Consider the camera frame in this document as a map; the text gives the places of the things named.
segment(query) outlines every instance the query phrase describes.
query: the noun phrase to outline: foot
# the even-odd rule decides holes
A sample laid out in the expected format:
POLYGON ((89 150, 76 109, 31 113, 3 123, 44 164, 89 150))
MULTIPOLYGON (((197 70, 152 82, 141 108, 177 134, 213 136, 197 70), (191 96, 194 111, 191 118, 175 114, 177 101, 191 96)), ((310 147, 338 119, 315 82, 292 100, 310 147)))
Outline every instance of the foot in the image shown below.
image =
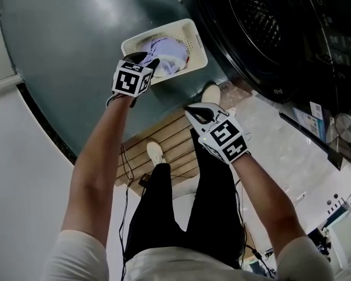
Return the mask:
POLYGON ((210 84, 204 89, 203 96, 201 97, 202 102, 211 102, 219 105, 221 99, 220 88, 216 84, 210 84))
POLYGON ((157 166, 160 163, 166 163, 161 146, 154 140, 147 144, 147 153, 152 160, 153 166, 157 166))

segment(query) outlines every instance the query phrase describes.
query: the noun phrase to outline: black pants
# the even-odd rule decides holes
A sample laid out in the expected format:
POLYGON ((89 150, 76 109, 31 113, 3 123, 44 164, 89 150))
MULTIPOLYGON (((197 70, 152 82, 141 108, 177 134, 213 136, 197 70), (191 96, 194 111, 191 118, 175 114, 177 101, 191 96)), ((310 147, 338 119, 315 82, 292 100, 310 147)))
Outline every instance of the black pants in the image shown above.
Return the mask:
POLYGON ((170 166, 157 165, 130 223, 125 261, 149 248, 180 246, 205 253, 239 268, 244 249, 233 175, 228 165, 210 155, 191 130, 200 180, 187 231, 174 219, 170 166))

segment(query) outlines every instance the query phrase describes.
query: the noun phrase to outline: forearm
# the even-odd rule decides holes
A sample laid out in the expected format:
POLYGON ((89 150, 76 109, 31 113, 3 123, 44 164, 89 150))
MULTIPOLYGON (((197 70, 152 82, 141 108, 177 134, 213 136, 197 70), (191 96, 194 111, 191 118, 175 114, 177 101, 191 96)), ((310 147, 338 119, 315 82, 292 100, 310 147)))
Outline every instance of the forearm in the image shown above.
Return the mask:
POLYGON ((120 145, 131 97, 112 101, 80 153, 62 230, 90 234, 104 246, 111 219, 120 145))
POLYGON ((252 156, 245 154, 232 164, 278 256, 288 242, 305 235, 295 208, 252 156))

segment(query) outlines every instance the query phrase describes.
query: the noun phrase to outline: purple cloth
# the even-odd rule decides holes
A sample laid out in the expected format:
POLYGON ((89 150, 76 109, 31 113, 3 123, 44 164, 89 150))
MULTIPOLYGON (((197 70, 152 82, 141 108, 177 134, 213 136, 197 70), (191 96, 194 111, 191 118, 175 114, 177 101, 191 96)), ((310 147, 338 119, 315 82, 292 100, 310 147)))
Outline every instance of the purple cloth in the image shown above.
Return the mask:
POLYGON ((141 52, 147 52, 148 55, 139 64, 146 66, 154 59, 160 59, 158 68, 162 69, 167 75, 174 74, 185 67, 188 59, 188 53, 186 46, 179 43, 171 37, 158 37, 146 42, 141 52), (168 56, 169 59, 177 59, 177 61, 171 61, 169 59, 162 59, 161 56, 168 56))

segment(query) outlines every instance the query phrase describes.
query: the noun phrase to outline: laundry basket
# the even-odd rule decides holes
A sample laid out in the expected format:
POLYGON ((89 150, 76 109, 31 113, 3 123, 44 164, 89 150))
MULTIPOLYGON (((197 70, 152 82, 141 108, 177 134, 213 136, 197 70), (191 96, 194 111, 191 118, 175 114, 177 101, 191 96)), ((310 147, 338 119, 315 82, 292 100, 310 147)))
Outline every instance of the laundry basket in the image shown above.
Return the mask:
POLYGON ((179 76, 191 71, 203 68, 208 64, 207 54, 201 42, 197 27, 193 20, 183 19, 161 27, 141 33, 124 41, 121 45, 123 55, 139 52, 143 44, 153 36, 169 36, 181 43, 184 43, 189 55, 186 68, 165 77, 153 77, 151 84, 159 83, 164 80, 179 76))

